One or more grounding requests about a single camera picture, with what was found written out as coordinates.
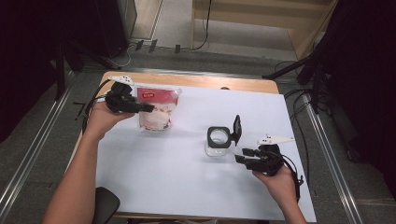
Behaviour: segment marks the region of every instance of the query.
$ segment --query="left hand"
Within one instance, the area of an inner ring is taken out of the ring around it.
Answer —
[[[105,102],[93,105],[84,135],[102,139],[119,121],[133,117],[132,113],[113,113]]]

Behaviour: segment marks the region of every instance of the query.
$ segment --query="black chair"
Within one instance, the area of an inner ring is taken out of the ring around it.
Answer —
[[[103,187],[96,188],[95,212],[92,224],[107,223],[120,207],[120,199],[110,190]]]

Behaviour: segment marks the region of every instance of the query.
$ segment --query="metal rail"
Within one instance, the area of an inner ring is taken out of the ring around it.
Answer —
[[[310,101],[310,98],[304,95],[303,100],[307,104]],[[341,171],[337,159],[335,158],[335,155],[332,151],[332,146],[324,131],[320,117],[314,112],[311,105],[308,105],[307,111],[309,118],[311,119],[312,124],[314,126],[315,132],[317,133],[320,146],[323,150],[324,157],[332,174],[332,179],[334,180],[334,184],[337,187],[338,193],[341,198],[341,202],[343,203],[344,208],[346,209],[346,215],[349,219],[349,223],[363,223],[361,214],[355,203],[355,199],[352,196],[347,181],[344,179],[343,172]]]

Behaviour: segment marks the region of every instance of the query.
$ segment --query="floor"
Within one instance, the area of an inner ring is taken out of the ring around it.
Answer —
[[[152,37],[148,36],[145,41],[145,44],[149,45],[150,39],[158,39],[158,48],[149,53],[148,47],[138,51],[131,47],[128,52],[114,59],[114,62],[126,64],[122,68],[124,71],[146,68],[261,78],[261,75],[271,74],[274,70],[296,61],[285,30],[214,21],[209,23],[209,37],[202,50],[184,50],[175,54],[175,45],[184,47],[190,44],[191,12],[189,10],[191,10],[190,1],[163,1]],[[204,41],[202,23],[202,21],[195,22],[195,46],[201,45]],[[74,81],[70,81],[71,91],[65,99],[64,108],[57,115],[57,121],[52,124],[51,131],[45,139],[45,144],[40,148],[41,152],[37,155],[25,184],[18,189],[20,194],[13,199],[13,206],[8,211],[7,219],[0,219],[0,223],[40,223],[48,200],[62,178],[79,135],[81,120],[78,116],[79,105],[76,103],[86,102],[89,99],[105,72],[97,63],[89,59],[85,60],[84,71],[75,74],[74,79],[70,79]],[[285,94],[301,88],[295,81],[296,73],[291,72],[276,80],[281,93]],[[35,140],[35,134],[40,131],[40,125],[45,121],[43,115],[47,114],[53,105],[54,93],[55,87],[49,89],[12,136],[0,144],[2,156],[0,162],[4,171],[0,174],[1,189],[6,188],[24,154]],[[294,113],[292,108],[296,97],[294,95],[287,100],[290,114]],[[300,100],[297,103],[301,105],[304,102]],[[370,164],[349,161],[346,145],[336,131],[331,117],[327,113],[320,113],[319,117],[326,130],[326,137],[331,143],[337,165],[342,171],[342,177],[360,212],[355,217],[361,219],[354,220],[347,215],[344,201],[340,198],[340,189],[334,184],[334,175],[329,168],[326,151],[318,140],[308,111],[303,110],[298,118],[304,131],[308,154],[295,121],[293,130],[302,162],[305,164],[305,174],[307,172],[310,174],[309,187],[318,223],[395,223],[396,202],[391,198],[381,174]],[[111,223],[125,223],[125,219],[115,217]]]
[[[138,16],[132,32],[133,39],[152,39],[163,0],[135,0]]]

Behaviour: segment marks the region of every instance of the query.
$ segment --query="finger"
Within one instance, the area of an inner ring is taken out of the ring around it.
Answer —
[[[119,113],[117,114],[118,121],[123,119],[129,119],[134,116],[134,113]]]
[[[267,175],[263,174],[262,172],[252,171],[252,173],[254,174],[254,176],[256,176],[258,179],[260,179],[260,181],[262,181],[262,182],[265,182],[268,178],[270,178],[270,176],[267,176]]]
[[[291,174],[291,170],[287,166],[283,165],[282,167],[280,167],[278,173],[279,174],[288,174],[288,175],[290,175]]]
[[[94,108],[107,108],[106,102],[95,101],[92,105],[92,109],[94,109]]]

